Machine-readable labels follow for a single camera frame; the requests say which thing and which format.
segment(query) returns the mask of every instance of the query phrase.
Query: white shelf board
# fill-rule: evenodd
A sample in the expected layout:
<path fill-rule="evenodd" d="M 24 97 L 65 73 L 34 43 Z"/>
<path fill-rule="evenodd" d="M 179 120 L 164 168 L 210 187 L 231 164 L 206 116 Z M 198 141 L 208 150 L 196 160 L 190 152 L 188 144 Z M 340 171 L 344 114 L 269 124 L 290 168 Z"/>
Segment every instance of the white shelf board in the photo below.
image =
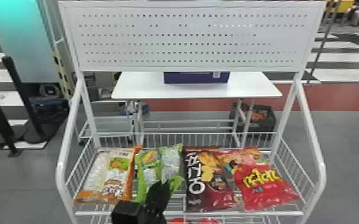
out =
<path fill-rule="evenodd" d="M 261 72 L 231 72 L 228 83 L 165 84 L 163 72 L 123 72 L 113 99 L 268 98 L 282 93 Z"/>

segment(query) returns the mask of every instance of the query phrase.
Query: red wall stripe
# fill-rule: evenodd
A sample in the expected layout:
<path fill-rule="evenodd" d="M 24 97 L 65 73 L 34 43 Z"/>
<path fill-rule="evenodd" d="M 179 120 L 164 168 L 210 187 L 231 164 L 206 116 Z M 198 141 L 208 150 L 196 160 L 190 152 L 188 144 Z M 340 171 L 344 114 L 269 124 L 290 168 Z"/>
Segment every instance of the red wall stripe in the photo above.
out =
<path fill-rule="evenodd" d="M 256 103 L 282 110 L 290 84 L 276 84 L 276 87 L 283 93 L 282 97 L 256 99 Z M 359 83 L 324 83 L 304 88 L 311 110 L 359 111 Z M 146 102 L 150 104 L 150 111 L 228 111 L 236 99 L 156 99 Z M 298 105 L 294 105 L 293 110 L 298 109 Z"/>

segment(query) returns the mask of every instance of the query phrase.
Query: green snack bag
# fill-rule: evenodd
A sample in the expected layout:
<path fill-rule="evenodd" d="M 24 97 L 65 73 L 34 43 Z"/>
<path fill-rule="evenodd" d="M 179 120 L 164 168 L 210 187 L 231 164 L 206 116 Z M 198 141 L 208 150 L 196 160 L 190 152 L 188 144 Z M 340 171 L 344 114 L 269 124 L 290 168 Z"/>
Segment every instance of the green snack bag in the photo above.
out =
<path fill-rule="evenodd" d="M 168 147 L 160 147 L 159 154 L 161 158 L 161 181 L 165 183 L 170 178 L 178 175 L 181 164 L 180 153 L 183 144 L 175 144 Z"/>
<path fill-rule="evenodd" d="M 160 180 L 160 155 L 157 151 L 143 151 L 135 156 L 138 166 L 138 194 L 135 202 L 143 203 L 146 200 L 150 186 Z"/>
<path fill-rule="evenodd" d="M 182 181 L 184 178 L 182 176 L 176 175 L 173 178 L 170 178 L 170 196 L 174 194 L 174 192 L 181 186 Z"/>
<path fill-rule="evenodd" d="M 144 203 L 149 188 L 156 182 L 169 182 L 170 195 L 181 185 L 184 178 L 180 170 L 182 144 L 160 147 L 158 151 L 140 152 L 135 156 L 138 167 L 138 194 L 136 203 Z"/>

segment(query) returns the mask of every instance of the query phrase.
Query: teal light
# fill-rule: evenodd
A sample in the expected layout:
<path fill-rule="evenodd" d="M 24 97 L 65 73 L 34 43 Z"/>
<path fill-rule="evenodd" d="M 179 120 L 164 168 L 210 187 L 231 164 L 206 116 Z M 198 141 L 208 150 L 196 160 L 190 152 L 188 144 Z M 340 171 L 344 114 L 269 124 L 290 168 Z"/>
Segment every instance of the teal light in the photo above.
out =
<path fill-rule="evenodd" d="M 0 0 L 0 46 L 12 56 L 23 82 L 57 82 L 36 0 Z"/>

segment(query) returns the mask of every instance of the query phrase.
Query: packaging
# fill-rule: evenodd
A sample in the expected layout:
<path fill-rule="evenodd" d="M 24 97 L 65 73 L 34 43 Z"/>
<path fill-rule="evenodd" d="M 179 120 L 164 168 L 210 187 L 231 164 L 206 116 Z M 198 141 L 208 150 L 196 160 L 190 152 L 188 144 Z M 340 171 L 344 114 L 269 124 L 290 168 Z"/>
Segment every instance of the packaging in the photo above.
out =
<path fill-rule="evenodd" d="M 109 162 L 109 150 L 102 151 L 96 155 L 93 166 L 83 184 L 83 189 L 75 198 L 77 203 L 97 203 L 100 201 Z"/>
<path fill-rule="evenodd" d="M 246 147 L 242 150 L 217 151 L 214 154 L 220 166 L 225 167 L 232 174 L 237 166 L 256 164 L 262 155 L 257 146 Z"/>
<path fill-rule="evenodd" d="M 155 150 L 140 152 L 135 156 L 135 164 L 138 167 L 138 193 L 135 202 L 143 203 L 149 187 L 161 177 L 159 152 Z"/>
<path fill-rule="evenodd" d="M 162 166 L 162 183 L 165 183 L 168 179 L 178 175 L 180 170 L 180 152 L 182 151 L 182 146 L 183 144 L 175 144 L 170 147 L 159 148 Z"/>
<path fill-rule="evenodd" d="M 182 144 L 160 147 L 157 151 L 141 152 L 135 157 L 138 167 L 138 194 L 135 202 L 143 203 L 146 200 L 149 187 L 157 181 L 169 181 L 170 195 L 181 185 L 184 178 L 178 174 Z"/>
<path fill-rule="evenodd" d="M 101 197 L 108 203 L 132 198 L 135 155 L 141 147 L 115 148 L 110 152 L 110 164 L 107 168 Z"/>
<path fill-rule="evenodd" d="M 119 200 L 130 200 L 135 155 L 141 149 L 141 146 L 100 149 L 75 202 L 116 204 Z"/>
<path fill-rule="evenodd" d="M 214 151 L 201 148 L 182 151 L 187 171 L 187 211 L 215 211 L 237 205 Z"/>
<path fill-rule="evenodd" d="M 298 194 L 268 164 L 242 165 L 234 180 L 242 192 L 246 210 L 262 210 L 298 200 Z"/>

